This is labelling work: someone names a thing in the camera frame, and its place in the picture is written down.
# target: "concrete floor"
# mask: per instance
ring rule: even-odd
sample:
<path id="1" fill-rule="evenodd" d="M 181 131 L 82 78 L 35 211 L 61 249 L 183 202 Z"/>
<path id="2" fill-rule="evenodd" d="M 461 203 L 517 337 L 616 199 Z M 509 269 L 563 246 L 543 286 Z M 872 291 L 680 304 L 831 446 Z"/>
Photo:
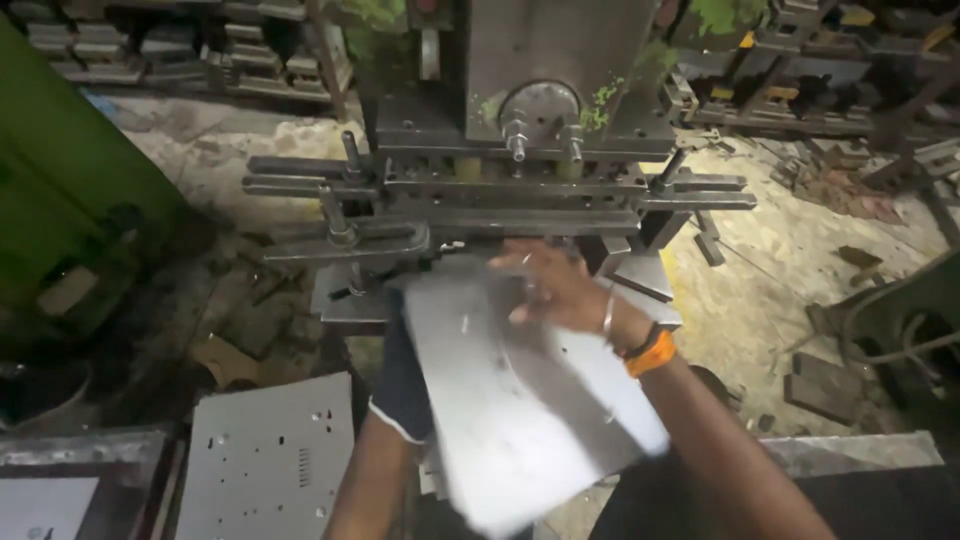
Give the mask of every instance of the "concrete floor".
<path id="1" fill-rule="evenodd" d="M 182 100 L 128 99 L 118 103 L 154 119 L 153 129 L 128 136 L 186 198 L 240 231 L 264 231 L 274 223 L 310 219 L 319 213 L 316 201 L 244 195 L 240 180 L 249 156 L 342 159 L 343 129 L 353 130 L 364 145 L 356 122 L 338 125 L 328 119 L 299 119 L 280 123 L 270 135 L 223 133 L 217 127 L 220 121 L 241 111 Z M 164 124 L 171 110 L 180 115 L 174 131 L 169 123 Z M 181 129 L 184 123 L 191 125 L 184 120 L 190 117 L 184 110 L 196 119 L 191 133 L 199 135 L 178 142 L 170 133 L 180 140 L 189 138 Z M 834 254 L 837 248 L 850 245 L 873 253 L 884 259 L 881 273 L 885 278 L 901 278 L 947 250 L 932 217 L 912 197 L 897 202 L 905 226 L 834 214 L 793 198 L 786 188 L 771 181 L 772 167 L 756 155 L 762 150 L 739 139 L 726 140 L 737 149 L 736 154 L 702 150 L 692 154 L 686 164 L 695 172 L 745 176 L 746 190 L 756 195 L 759 205 L 753 211 L 714 213 L 722 234 L 720 249 L 727 259 L 722 266 L 710 268 L 700 255 L 693 241 L 698 230 L 692 222 L 663 250 L 675 305 L 684 318 L 684 326 L 676 333 L 680 349 L 691 363 L 706 366 L 728 387 L 745 392 L 740 411 L 745 425 L 756 432 L 761 414 L 776 417 L 769 432 L 758 433 L 760 436 L 842 435 L 876 431 L 877 426 L 884 431 L 897 430 L 898 418 L 882 400 L 877 400 L 879 406 L 865 408 L 864 414 L 876 420 L 870 428 L 861 424 L 845 428 L 787 405 L 782 400 L 781 378 L 789 370 L 788 350 L 810 333 L 804 306 L 837 302 L 858 290 L 849 285 L 856 269 Z M 350 347 L 360 371 L 375 373 L 378 340 L 353 339 Z M 835 344 L 823 338 L 803 344 L 800 350 L 840 361 Z M 589 489 L 552 512 L 540 532 L 563 540 L 587 538 L 611 490 L 610 484 Z"/>

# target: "orange wristband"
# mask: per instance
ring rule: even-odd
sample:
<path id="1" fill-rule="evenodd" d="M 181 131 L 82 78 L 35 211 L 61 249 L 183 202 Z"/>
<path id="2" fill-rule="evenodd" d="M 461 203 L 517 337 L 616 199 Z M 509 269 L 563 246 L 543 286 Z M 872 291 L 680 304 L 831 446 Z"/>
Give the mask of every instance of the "orange wristband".
<path id="1" fill-rule="evenodd" d="M 653 346 L 637 356 L 626 358 L 624 365 L 630 377 L 636 379 L 643 372 L 667 363 L 675 353 L 677 353 L 677 345 L 673 342 L 673 335 L 669 331 L 661 331 Z"/>

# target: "glove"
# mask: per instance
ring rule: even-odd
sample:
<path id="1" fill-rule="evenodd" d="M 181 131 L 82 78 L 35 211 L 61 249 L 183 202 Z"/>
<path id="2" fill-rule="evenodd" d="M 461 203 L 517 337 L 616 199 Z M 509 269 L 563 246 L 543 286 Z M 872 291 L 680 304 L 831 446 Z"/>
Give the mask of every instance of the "glove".
<path id="1" fill-rule="evenodd" d="M 384 290 L 390 316 L 383 336 L 383 367 L 370 399 L 370 411 L 408 442 L 423 444 L 433 432 L 433 413 L 420 361 L 407 330 L 403 293 Z"/>

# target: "silver bangle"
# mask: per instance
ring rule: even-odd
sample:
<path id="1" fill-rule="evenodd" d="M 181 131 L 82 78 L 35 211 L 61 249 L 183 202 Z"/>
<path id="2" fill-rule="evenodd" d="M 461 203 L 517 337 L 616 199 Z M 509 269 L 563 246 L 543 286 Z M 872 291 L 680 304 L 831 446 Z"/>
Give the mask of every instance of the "silver bangle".
<path id="1" fill-rule="evenodd" d="M 607 314 L 603 318 L 603 335 L 607 338 L 607 343 L 610 343 L 611 332 L 613 326 L 613 287 L 610 287 L 610 299 L 607 301 Z"/>

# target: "ventilation slot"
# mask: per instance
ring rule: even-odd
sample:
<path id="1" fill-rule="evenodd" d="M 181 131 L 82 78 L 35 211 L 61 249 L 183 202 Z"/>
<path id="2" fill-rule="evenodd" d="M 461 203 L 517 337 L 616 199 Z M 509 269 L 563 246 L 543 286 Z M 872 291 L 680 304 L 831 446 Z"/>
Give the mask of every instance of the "ventilation slot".
<path id="1" fill-rule="evenodd" d="M 300 449 L 300 487 L 307 487 L 310 485 L 310 449 L 301 448 Z"/>

